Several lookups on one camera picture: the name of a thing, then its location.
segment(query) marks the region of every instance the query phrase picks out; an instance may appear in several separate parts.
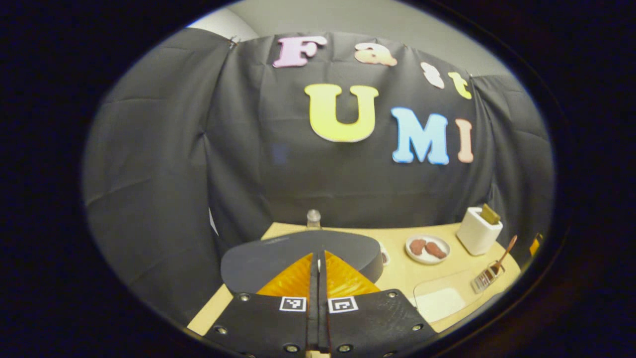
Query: table top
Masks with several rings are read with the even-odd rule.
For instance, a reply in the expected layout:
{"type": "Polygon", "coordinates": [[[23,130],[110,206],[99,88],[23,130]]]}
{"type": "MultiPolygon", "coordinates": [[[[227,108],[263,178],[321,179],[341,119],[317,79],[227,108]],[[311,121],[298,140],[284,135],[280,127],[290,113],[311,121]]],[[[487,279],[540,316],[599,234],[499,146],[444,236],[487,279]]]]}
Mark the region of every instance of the table top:
{"type": "MultiPolygon", "coordinates": [[[[493,261],[498,260],[505,252],[505,249],[495,242],[490,250],[480,256],[472,256],[466,251],[462,243],[457,239],[455,233],[459,229],[460,223],[427,226],[427,227],[408,227],[399,229],[343,229],[328,228],[325,230],[337,230],[346,233],[360,234],[369,236],[381,242],[390,257],[388,265],[384,266],[384,270],[375,285],[380,290],[399,289],[414,304],[415,296],[414,288],[423,282],[429,282],[438,278],[449,277],[452,284],[453,277],[457,273],[470,271],[470,275],[477,277],[487,266],[493,261]],[[408,238],[418,235],[428,234],[444,239],[450,245],[451,254],[442,262],[435,265],[422,264],[414,261],[406,253],[405,245],[408,238]]],[[[278,236],[283,236],[298,231],[304,231],[305,226],[273,223],[267,232],[261,238],[267,240],[278,236]]],[[[469,303],[463,309],[443,318],[430,323],[436,332],[441,332],[455,323],[459,322],[470,313],[477,310],[481,305],[486,303],[493,295],[498,294],[508,288],[519,276],[520,268],[516,261],[507,255],[502,265],[505,272],[496,279],[496,281],[484,291],[474,302],[469,303]]],[[[212,327],[214,321],[220,316],[228,303],[232,300],[232,294],[225,287],[221,286],[219,290],[210,298],[208,303],[199,311],[197,316],[188,325],[188,328],[200,335],[205,335],[212,327]]]]}

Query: food on plate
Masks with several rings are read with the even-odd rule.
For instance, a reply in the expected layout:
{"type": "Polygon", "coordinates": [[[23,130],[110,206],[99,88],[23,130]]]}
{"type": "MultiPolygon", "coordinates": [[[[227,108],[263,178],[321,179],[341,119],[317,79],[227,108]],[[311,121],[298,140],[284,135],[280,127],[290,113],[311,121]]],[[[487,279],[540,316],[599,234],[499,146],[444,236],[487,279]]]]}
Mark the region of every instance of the food on plate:
{"type": "Polygon", "coordinates": [[[423,239],[415,239],[411,242],[411,245],[408,245],[408,248],[411,249],[415,255],[422,255],[422,250],[426,246],[426,240],[423,239]]]}
{"type": "Polygon", "coordinates": [[[446,257],[446,252],[442,251],[439,246],[437,246],[437,244],[432,241],[426,244],[426,252],[437,257],[438,259],[443,259],[444,257],[446,257]]]}

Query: foam letter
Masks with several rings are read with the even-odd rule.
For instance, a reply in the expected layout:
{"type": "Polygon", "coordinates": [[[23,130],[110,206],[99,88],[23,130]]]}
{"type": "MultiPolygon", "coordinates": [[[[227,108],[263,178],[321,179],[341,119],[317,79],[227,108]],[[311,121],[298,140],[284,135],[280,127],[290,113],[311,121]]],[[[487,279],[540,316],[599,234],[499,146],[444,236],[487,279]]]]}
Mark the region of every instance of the foam letter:
{"type": "Polygon", "coordinates": [[[279,67],[301,67],[307,64],[307,59],[302,57],[302,52],[307,57],[313,57],[318,50],[318,45],[326,45],[327,39],[322,36],[306,36],[299,38],[281,38],[279,43],[282,44],[280,48],[280,57],[274,61],[273,66],[279,67]]]}
{"type": "Polygon", "coordinates": [[[426,62],[421,62],[420,66],[424,70],[424,76],[431,85],[439,89],[444,89],[444,81],[439,76],[439,71],[433,65],[430,65],[426,62]]]}
{"type": "Polygon", "coordinates": [[[462,163],[472,163],[471,129],[473,125],[461,118],[456,119],[455,124],[459,127],[459,153],[457,153],[457,158],[462,163]]]}
{"type": "Polygon", "coordinates": [[[365,64],[383,64],[395,66],[398,60],[394,59],[389,49],[377,43],[359,43],[356,45],[356,60],[365,64]]]}
{"type": "Polygon", "coordinates": [[[473,98],[473,95],[466,90],[468,83],[465,79],[463,79],[457,72],[449,72],[448,76],[453,79],[453,82],[455,82],[455,89],[460,96],[466,99],[473,98]]]}
{"type": "Polygon", "coordinates": [[[448,120],[442,115],[433,113],[426,122],[426,127],[417,120],[415,113],[408,108],[395,107],[391,114],[397,119],[397,150],[393,152],[393,160],[398,163],[413,161],[411,143],[415,148],[417,159],[424,162],[426,153],[431,149],[431,164],[448,164],[446,154],[446,126],[448,120]]]}
{"type": "Polygon", "coordinates": [[[356,123],[340,123],[336,118],[336,96],[342,93],[338,85],[318,83],[305,87],[309,95],[309,122],[320,137],[329,141],[357,142],[371,135],[375,128],[375,104],[378,90],[369,86],[351,86],[358,98],[356,123]]]}

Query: black fabric backdrop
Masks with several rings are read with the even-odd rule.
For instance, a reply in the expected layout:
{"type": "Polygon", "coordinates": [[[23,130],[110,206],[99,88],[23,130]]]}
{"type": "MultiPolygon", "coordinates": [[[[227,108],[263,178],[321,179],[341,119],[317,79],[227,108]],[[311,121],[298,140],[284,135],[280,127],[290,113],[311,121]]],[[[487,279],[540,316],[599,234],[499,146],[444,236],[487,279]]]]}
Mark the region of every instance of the black fabric backdrop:
{"type": "Polygon", "coordinates": [[[318,209],[334,227],[412,227],[461,221],[487,202],[523,267],[536,232],[546,234],[555,187],[550,141],[523,88],[506,76],[466,71],[395,41],[344,33],[327,38],[301,68],[274,68],[278,38],[239,43],[184,29],[150,51],[105,97],[87,141],[83,192],[95,240],[132,292],[186,325],[222,284],[231,247],[258,240],[272,222],[304,224],[318,209]],[[357,43],[379,43],[397,66],[362,64],[357,43]],[[446,88],[423,76],[426,61],[446,88]],[[458,72],[471,100],[445,76],[458,72]],[[350,86],[376,88],[369,138],[334,143],[313,132],[307,85],[342,88],[337,115],[357,118],[350,86]],[[425,125],[439,113],[448,165],[392,160],[391,108],[425,125]],[[456,118],[473,126],[472,163],[461,163],[456,118]],[[208,218],[212,212],[218,235],[208,218]]]}

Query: screw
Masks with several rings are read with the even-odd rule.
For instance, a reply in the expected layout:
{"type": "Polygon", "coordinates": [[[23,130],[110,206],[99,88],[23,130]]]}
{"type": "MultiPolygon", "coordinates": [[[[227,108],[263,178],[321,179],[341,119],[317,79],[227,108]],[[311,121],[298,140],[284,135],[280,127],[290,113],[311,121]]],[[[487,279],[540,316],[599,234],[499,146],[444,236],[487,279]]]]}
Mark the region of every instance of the screw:
{"type": "Polygon", "coordinates": [[[353,348],[351,347],[351,345],[341,345],[340,347],[338,347],[338,351],[344,353],[350,351],[351,348],[353,348]]]}
{"type": "Polygon", "coordinates": [[[288,351],[289,353],[296,353],[296,352],[298,352],[298,346],[296,346],[296,345],[286,345],[285,346],[285,350],[288,351]]]}

